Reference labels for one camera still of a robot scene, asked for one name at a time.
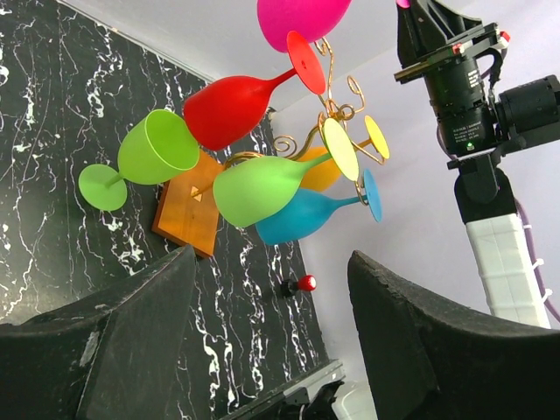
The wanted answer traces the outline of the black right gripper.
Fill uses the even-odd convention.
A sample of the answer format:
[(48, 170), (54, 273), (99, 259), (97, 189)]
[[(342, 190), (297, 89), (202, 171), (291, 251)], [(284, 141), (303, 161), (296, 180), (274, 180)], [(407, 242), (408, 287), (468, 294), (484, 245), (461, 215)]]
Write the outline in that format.
[(395, 3), (398, 58), (415, 61), (396, 73), (395, 80), (424, 80), (446, 153), (460, 158), (496, 146), (494, 92), (485, 88), (477, 59), (493, 57), (493, 87), (500, 79), (508, 37), (497, 24), (482, 25), (481, 19), (439, 1)]

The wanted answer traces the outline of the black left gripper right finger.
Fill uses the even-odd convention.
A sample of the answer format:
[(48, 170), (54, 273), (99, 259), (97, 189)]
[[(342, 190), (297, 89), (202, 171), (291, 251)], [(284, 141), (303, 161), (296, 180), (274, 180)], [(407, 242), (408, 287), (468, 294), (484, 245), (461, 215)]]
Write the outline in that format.
[(347, 281), (380, 419), (558, 418), (558, 331), (475, 311), (358, 251)]

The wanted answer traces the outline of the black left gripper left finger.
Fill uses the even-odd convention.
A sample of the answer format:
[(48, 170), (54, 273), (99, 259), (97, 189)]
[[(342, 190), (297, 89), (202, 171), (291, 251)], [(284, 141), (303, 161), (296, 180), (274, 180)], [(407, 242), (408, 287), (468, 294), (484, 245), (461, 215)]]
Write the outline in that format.
[(1, 326), (3, 419), (162, 419), (196, 255), (177, 248), (74, 303)]

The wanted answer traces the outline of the pink plastic wine glass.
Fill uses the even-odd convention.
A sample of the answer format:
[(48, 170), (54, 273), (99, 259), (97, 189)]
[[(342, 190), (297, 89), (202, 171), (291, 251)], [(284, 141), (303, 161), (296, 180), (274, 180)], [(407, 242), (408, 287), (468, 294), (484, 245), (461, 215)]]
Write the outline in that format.
[(262, 35), (280, 53), (288, 51), (288, 34), (298, 32), (308, 42), (330, 34), (349, 9), (351, 1), (256, 2), (256, 15)]

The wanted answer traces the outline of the orange plastic wine glass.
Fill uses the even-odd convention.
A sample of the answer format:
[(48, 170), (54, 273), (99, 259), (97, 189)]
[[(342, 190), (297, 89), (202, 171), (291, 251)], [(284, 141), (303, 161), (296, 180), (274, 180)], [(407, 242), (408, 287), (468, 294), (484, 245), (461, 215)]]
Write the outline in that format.
[(323, 141), (321, 147), (311, 147), (297, 161), (311, 161), (323, 156), (327, 160), (313, 166), (303, 177), (302, 188), (323, 192), (341, 176), (357, 182), (360, 167), (357, 153), (363, 153), (379, 165), (390, 158), (390, 151), (382, 131), (373, 117), (364, 116), (368, 138), (362, 143), (354, 142), (341, 122), (333, 117), (321, 116), (318, 119), (318, 134)]

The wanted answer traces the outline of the blue plastic wine glass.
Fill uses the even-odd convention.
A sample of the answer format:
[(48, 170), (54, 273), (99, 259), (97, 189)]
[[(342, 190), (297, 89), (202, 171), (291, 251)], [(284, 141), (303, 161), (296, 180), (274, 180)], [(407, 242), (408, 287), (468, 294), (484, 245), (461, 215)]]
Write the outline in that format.
[(338, 209), (361, 203), (368, 207), (377, 222), (382, 221), (379, 188), (370, 170), (365, 170), (357, 184), (357, 194), (346, 199), (332, 199), (320, 192), (299, 188), (290, 202), (272, 216), (255, 224), (256, 232), (267, 245), (299, 241), (322, 228)]

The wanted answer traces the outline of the green wine glass front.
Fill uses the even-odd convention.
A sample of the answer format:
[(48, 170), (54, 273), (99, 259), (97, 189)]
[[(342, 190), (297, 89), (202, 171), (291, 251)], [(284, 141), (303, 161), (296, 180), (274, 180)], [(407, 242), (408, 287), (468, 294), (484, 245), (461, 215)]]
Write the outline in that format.
[(304, 175), (325, 160), (327, 156), (305, 162), (262, 156), (225, 170), (213, 182), (220, 215), (238, 228), (270, 217), (291, 201)]

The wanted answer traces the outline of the green wine glass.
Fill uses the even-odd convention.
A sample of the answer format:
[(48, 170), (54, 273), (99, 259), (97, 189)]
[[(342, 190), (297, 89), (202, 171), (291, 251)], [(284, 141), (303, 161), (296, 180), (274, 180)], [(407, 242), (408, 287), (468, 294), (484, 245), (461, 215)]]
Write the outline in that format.
[(117, 168), (91, 164), (80, 172), (78, 187), (92, 207), (115, 211), (128, 198), (127, 182), (161, 184), (191, 170), (199, 160), (199, 143), (184, 119), (170, 110), (155, 109), (122, 140)]
[(325, 160), (327, 156), (305, 162), (262, 156), (225, 170), (213, 182), (220, 215), (238, 228), (270, 217), (291, 201), (304, 175)]

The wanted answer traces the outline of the red plastic wine glass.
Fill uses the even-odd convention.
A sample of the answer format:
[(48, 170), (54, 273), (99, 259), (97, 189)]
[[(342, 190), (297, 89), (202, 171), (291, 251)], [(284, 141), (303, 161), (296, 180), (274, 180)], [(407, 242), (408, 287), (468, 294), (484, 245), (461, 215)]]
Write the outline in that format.
[(245, 137), (263, 119), (274, 90), (294, 76), (315, 95), (326, 91), (322, 66), (303, 35), (289, 31), (286, 42), (292, 68), (285, 73), (268, 80), (229, 76), (185, 100), (185, 123), (199, 144), (220, 151)]

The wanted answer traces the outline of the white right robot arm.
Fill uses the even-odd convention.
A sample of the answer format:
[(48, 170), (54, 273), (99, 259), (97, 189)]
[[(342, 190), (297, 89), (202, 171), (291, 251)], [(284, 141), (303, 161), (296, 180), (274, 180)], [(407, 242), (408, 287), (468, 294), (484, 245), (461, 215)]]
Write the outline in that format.
[(437, 139), (458, 171), (461, 220), (495, 317), (549, 327), (550, 305), (529, 251), (523, 220), (501, 160), (559, 138), (559, 81), (554, 75), (494, 87), (508, 48), (497, 24), (484, 24), (439, 1), (400, 1), (396, 81), (424, 81)]

